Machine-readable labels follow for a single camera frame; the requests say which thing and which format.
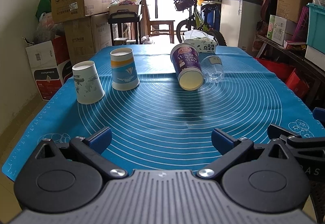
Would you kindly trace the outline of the green bicycle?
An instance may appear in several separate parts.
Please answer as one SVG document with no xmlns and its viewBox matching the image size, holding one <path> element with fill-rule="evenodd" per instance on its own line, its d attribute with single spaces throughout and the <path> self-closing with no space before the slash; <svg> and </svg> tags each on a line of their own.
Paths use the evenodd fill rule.
<svg viewBox="0 0 325 224">
<path fill-rule="evenodd" d="M 178 12 L 184 10 L 190 10 L 193 7 L 193 13 L 185 20 L 180 21 L 176 27 L 176 36 L 179 43 L 183 42 L 182 36 L 184 32 L 182 32 L 182 28 L 185 27 L 187 31 L 191 30 L 200 30 L 203 31 L 210 36 L 213 36 L 213 40 L 217 42 L 219 46 L 227 46 L 227 43 L 224 39 L 224 36 L 221 32 L 213 27 L 207 22 L 207 19 L 203 19 L 201 14 L 197 9 L 198 0 L 174 0 L 175 8 Z"/>
</svg>

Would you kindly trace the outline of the blue orange paper cup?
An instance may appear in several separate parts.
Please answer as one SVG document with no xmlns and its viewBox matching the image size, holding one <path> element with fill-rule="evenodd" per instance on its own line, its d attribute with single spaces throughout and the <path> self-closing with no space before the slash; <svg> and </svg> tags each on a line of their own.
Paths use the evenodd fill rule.
<svg viewBox="0 0 325 224">
<path fill-rule="evenodd" d="M 118 91 L 135 89 L 139 77 L 131 48 L 117 48 L 111 51 L 112 87 Z"/>
</svg>

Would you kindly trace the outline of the white paper cup grey print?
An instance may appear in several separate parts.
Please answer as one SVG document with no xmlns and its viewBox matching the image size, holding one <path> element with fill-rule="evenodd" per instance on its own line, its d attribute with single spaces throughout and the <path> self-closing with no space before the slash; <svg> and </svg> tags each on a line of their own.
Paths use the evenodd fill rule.
<svg viewBox="0 0 325 224">
<path fill-rule="evenodd" d="M 93 104 L 100 101 L 105 91 L 94 61 L 83 61 L 72 67 L 77 101 L 80 104 Z"/>
</svg>

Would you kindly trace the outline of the lower stacked cardboard box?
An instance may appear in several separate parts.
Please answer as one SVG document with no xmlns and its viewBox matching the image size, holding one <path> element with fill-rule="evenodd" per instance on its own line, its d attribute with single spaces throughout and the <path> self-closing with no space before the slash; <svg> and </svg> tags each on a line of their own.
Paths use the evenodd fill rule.
<svg viewBox="0 0 325 224">
<path fill-rule="evenodd" d="M 100 50 L 112 45 L 108 13 L 66 21 L 63 26 L 73 65 L 88 61 Z"/>
</svg>

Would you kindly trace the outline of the blue silicone baking mat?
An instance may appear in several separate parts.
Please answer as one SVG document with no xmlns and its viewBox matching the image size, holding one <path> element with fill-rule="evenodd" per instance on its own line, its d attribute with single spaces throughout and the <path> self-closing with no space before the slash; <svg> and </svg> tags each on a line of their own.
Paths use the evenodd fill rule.
<svg viewBox="0 0 325 224">
<path fill-rule="evenodd" d="M 218 47 L 224 78 L 196 91 L 178 84 L 171 45 L 133 45 L 139 86 L 112 88 L 110 48 L 93 57 L 105 96 L 78 103 L 69 79 L 29 124 L 2 171 L 16 179 L 37 144 L 46 138 L 68 142 L 103 127 L 112 142 L 103 156 L 127 171 L 133 169 L 196 171 L 219 157 L 211 132 L 267 143 L 267 128 L 279 125 L 307 138 L 324 136 L 322 124 L 307 106 L 258 61 L 236 47 Z"/>
</svg>

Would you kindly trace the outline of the tissue box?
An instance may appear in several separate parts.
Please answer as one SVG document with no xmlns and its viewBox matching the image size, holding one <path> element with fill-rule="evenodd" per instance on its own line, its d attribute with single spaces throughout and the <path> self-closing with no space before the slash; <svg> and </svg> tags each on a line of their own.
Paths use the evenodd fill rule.
<svg viewBox="0 0 325 224">
<path fill-rule="evenodd" d="M 215 53 L 217 42 L 212 35 L 203 31 L 190 30 L 184 32 L 182 41 L 190 43 L 199 53 Z"/>
</svg>

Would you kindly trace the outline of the white red appliance box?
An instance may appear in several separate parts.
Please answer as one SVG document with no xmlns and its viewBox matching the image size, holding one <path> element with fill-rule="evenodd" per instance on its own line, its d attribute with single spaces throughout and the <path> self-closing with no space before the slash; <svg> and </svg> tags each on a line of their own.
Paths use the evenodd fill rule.
<svg viewBox="0 0 325 224">
<path fill-rule="evenodd" d="M 36 87 L 42 99 L 49 101 L 72 77 L 72 63 L 66 38 L 59 36 L 53 40 L 26 47 L 25 50 Z"/>
</svg>

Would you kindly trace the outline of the purple paper cup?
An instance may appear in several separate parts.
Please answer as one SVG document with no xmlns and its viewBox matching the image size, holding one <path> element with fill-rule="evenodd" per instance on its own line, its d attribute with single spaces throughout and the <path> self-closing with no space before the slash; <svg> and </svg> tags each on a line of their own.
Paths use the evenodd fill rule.
<svg viewBox="0 0 325 224">
<path fill-rule="evenodd" d="M 203 73 L 199 63 L 199 54 L 190 43 L 175 45 L 170 53 L 179 85 L 186 91 L 195 91 L 203 84 Z"/>
</svg>

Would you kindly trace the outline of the teal plastic crate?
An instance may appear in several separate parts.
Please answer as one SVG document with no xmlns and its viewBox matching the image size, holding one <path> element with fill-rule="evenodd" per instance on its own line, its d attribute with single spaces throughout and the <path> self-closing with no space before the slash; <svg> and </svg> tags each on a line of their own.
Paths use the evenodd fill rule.
<svg viewBox="0 0 325 224">
<path fill-rule="evenodd" d="M 307 44 L 318 51 L 325 52 L 325 11 L 324 6 L 309 3 L 309 28 Z"/>
</svg>

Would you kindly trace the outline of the white green small box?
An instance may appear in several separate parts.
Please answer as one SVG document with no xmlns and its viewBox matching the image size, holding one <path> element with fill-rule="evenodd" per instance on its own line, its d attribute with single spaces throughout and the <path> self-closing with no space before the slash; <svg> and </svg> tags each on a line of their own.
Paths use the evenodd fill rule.
<svg viewBox="0 0 325 224">
<path fill-rule="evenodd" d="M 283 45 L 286 34 L 287 19 L 276 15 L 269 18 L 267 38 L 279 45 Z"/>
</svg>

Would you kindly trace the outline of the green bag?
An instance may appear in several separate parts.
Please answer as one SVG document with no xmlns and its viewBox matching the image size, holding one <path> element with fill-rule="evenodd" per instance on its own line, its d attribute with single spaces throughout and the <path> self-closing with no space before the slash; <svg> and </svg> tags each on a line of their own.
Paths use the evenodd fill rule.
<svg viewBox="0 0 325 224">
<path fill-rule="evenodd" d="M 39 20 L 43 13 L 51 12 L 51 0 L 40 0 L 36 11 L 36 18 Z"/>
</svg>

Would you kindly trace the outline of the clear glass cup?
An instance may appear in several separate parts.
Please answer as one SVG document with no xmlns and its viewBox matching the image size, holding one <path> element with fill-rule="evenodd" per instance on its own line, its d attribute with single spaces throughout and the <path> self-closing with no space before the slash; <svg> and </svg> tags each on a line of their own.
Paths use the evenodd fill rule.
<svg viewBox="0 0 325 224">
<path fill-rule="evenodd" d="M 217 84 L 223 80 L 224 70 L 220 57 L 210 55 L 201 61 L 200 66 L 206 83 Z"/>
</svg>

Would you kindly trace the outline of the wooden stool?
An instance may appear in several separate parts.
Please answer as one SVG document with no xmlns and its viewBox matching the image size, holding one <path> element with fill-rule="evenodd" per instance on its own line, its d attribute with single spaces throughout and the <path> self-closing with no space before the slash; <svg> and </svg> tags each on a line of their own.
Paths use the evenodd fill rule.
<svg viewBox="0 0 325 224">
<path fill-rule="evenodd" d="M 150 20 L 149 36 L 167 35 L 170 38 L 170 43 L 175 43 L 174 22 L 174 20 Z"/>
</svg>

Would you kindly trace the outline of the white chest freezer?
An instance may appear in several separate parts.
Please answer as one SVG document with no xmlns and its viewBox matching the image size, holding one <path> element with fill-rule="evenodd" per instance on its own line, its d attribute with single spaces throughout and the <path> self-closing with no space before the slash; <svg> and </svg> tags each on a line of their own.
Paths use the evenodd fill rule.
<svg viewBox="0 0 325 224">
<path fill-rule="evenodd" d="M 228 46 L 253 54 L 261 0 L 221 0 L 220 32 Z"/>
</svg>

